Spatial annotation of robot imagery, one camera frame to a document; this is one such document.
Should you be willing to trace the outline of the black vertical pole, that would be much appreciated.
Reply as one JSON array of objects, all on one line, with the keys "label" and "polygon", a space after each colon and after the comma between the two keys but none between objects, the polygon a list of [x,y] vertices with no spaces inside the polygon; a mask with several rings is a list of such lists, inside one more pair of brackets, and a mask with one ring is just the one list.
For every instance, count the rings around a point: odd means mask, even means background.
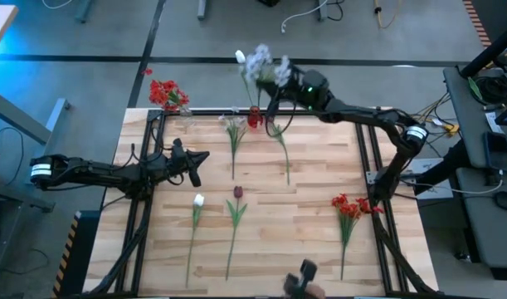
[{"label": "black vertical pole", "polygon": [[507,32],[487,47],[480,55],[460,71],[463,78],[476,75],[507,48]]}]

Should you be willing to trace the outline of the person's hand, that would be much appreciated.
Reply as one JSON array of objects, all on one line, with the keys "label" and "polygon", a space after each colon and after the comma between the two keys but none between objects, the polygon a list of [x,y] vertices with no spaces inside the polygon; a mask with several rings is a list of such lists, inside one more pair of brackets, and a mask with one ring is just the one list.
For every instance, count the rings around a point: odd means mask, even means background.
[{"label": "person's hand", "polygon": [[308,284],[306,292],[309,297],[313,297],[314,299],[326,299],[325,290],[317,284]]}]

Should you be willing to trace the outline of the clear glass vase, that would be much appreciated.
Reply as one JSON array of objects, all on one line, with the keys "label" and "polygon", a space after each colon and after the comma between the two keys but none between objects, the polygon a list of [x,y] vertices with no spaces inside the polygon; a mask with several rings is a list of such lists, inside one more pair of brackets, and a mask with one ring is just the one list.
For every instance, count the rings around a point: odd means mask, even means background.
[{"label": "clear glass vase", "polygon": [[187,106],[180,107],[179,114],[183,127],[188,128],[196,124],[196,121],[193,118],[193,112],[190,110],[189,107]]}]

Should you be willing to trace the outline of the black panel with hazard stripe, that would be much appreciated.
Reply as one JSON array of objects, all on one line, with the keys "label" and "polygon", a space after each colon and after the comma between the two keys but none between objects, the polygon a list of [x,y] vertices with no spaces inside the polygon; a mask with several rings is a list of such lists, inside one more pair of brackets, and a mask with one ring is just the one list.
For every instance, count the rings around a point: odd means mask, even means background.
[{"label": "black panel with hazard stripe", "polygon": [[56,272],[52,298],[82,293],[99,220],[97,210],[75,213]]}]

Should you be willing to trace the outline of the red glass vase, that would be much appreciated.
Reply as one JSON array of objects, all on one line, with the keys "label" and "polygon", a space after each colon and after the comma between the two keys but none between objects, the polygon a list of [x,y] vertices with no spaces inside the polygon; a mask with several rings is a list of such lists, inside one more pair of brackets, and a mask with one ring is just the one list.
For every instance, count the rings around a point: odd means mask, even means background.
[{"label": "red glass vase", "polygon": [[247,116],[247,124],[256,129],[259,125],[263,124],[263,116],[261,108],[259,106],[251,106],[249,109],[249,115]]}]

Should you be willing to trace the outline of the black mat with striped edge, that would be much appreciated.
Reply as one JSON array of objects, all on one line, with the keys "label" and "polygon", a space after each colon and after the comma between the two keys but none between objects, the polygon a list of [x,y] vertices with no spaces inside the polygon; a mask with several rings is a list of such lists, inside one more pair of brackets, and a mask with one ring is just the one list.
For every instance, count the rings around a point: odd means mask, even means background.
[{"label": "black mat with striped edge", "polygon": [[507,0],[462,0],[482,43],[488,47],[507,30]]}]

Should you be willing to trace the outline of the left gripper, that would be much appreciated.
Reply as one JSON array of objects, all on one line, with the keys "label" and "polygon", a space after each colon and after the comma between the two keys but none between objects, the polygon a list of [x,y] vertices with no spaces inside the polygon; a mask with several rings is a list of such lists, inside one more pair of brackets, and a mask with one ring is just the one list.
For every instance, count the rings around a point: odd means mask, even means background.
[{"label": "left gripper", "polygon": [[[177,138],[173,141],[172,147],[182,146],[182,141]],[[201,179],[197,172],[198,168],[204,162],[204,160],[210,155],[209,151],[190,151],[186,152],[187,154],[187,164],[182,168],[174,168],[171,163],[171,155],[170,157],[160,156],[153,162],[153,184],[159,184],[165,180],[169,183],[173,184],[171,178],[180,176],[183,178],[183,174],[187,173],[193,187],[200,187],[202,185]]]}]

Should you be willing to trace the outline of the black rectangular device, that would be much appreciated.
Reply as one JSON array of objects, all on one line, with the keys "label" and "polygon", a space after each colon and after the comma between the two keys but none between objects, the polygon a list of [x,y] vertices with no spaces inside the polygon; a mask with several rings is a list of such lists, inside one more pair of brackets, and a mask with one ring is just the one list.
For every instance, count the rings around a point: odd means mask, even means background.
[{"label": "black rectangular device", "polygon": [[490,169],[507,172],[507,137],[502,133],[483,134],[485,161]]}]

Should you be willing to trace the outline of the green leaf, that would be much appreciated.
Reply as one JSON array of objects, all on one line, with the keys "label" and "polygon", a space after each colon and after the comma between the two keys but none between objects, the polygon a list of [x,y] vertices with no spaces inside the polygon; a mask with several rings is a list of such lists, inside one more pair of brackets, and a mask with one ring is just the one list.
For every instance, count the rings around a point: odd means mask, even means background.
[{"label": "green leaf", "polygon": [[472,92],[473,96],[477,101],[483,101],[482,94],[480,93],[480,89],[478,85],[476,84],[475,80],[473,80],[471,77],[468,78],[470,91]]}]

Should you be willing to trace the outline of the small white flower bunch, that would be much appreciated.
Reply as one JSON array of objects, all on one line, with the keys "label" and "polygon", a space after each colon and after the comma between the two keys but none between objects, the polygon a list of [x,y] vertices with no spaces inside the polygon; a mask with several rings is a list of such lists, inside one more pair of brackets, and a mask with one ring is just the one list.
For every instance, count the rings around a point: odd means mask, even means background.
[{"label": "small white flower bunch", "polygon": [[218,117],[219,123],[226,131],[230,139],[232,153],[232,179],[235,178],[236,152],[240,146],[241,140],[246,133],[246,117],[240,116],[240,109],[236,106],[230,108],[231,114]]}]

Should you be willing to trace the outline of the large white flower bunch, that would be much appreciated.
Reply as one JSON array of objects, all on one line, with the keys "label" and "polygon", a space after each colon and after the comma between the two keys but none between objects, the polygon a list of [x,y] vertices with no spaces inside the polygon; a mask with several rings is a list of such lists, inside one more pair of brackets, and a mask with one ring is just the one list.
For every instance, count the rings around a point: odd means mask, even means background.
[{"label": "large white flower bunch", "polygon": [[287,85],[292,74],[290,58],[284,55],[279,62],[275,62],[266,44],[259,44],[251,54],[246,56],[246,69],[249,87],[257,86],[257,101],[260,101],[261,83],[275,81],[281,85]]}]

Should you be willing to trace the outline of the grey metal desk frame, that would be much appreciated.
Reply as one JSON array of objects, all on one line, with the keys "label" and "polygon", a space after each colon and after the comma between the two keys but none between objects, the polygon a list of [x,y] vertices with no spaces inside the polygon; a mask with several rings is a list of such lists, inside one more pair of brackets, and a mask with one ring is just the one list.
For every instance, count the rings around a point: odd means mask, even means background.
[{"label": "grey metal desk frame", "polygon": [[[41,148],[37,152],[39,155],[45,155],[50,150],[57,124],[70,108],[71,104],[67,99],[59,98],[48,121],[43,125],[0,95],[0,119],[40,144]],[[3,184],[0,184],[0,201],[24,203],[39,208],[44,213],[50,213],[55,206],[54,203],[28,196]]]}]

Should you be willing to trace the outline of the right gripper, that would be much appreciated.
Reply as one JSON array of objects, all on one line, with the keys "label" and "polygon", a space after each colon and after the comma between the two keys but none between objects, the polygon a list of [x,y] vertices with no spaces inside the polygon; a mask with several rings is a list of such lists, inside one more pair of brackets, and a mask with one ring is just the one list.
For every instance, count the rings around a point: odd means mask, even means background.
[{"label": "right gripper", "polygon": [[302,87],[302,76],[306,71],[290,64],[292,74],[289,83],[279,84],[275,81],[265,81],[266,94],[271,98],[270,116],[275,116],[281,102],[290,102],[295,106],[301,106],[308,111],[322,111],[328,100],[328,91],[324,95],[306,94]]}]

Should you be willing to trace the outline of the white artificial tulip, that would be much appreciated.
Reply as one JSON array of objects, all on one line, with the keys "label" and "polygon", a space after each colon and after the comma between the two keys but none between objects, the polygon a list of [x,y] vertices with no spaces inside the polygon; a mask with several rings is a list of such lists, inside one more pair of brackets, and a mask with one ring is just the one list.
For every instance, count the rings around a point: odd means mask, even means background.
[{"label": "white artificial tulip", "polygon": [[251,96],[251,91],[250,91],[249,83],[248,83],[248,80],[246,78],[246,75],[247,75],[246,56],[245,56],[245,54],[241,50],[236,50],[235,51],[235,58],[236,58],[236,62],[239,65],[239,73],[240,73],[240,76],[242,78],[242,82],[244,83],[244,86],[246,88],[246,93],[247,93],[248,99],[249,99],[249,101],[251,103],[251,106],[255,106],[255,103],[254,103],[254,101],[252,99],[252,96]]},{"label": "white artificial tulip", "polygon": [[200,215],[202,212],[202,208],[204,205],[204,197],[201,194],[196,194],[193,200],[193,224],[192,224],[192,233],[189,243],[189,250],[188,250],[188,261],[187,261],[187,271],[186,271],[186,279],[185,279],[185,287],[188,287],[189,282],[189,276],[190,276],[190,266],[191,266],[191,259],[192,259],[192,251],[193,251],[193,244],[194,244],[194,238],[195,233],[197,229],[197,225],[200,219]]}]

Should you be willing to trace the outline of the black aluminium table frame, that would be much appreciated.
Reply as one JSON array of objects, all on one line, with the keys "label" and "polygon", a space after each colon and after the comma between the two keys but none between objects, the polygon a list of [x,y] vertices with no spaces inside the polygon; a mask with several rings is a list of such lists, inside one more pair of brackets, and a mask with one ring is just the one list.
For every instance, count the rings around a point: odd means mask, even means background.
[{"label": "black aluminium table frame", "polygon": [[[328,125],[313,116],[280,115],[286,126],[290,159],[286,183],[285,154],[264,130],[248,130],[236,152],[232,179],[230,140],[218,110],[196,110],[196,124],[185,128],[180,117],[167,118],[163,140],[179,138],[185,148],[209,151],[193,187],[162,183],[154,191],[149,230],[140,271],[142,297],[279,297],[288,273],[304,259],[316,263],[315,282],[331,297],[381,296],[384,293],[373,223],[362,218],[346,250],[340,279],[342,246],[331,205],[338,194],[367,194],[361,151],[379,148],[384,163],[395,149],[382,130],[356,131],[351,123]],[[227,200],[243,187],[246,203],[236,231],[232,264],[225,279],[232,240]],[[193,224],[193,200],[204,205],[197,225],[188,287],[185,287]]]}]

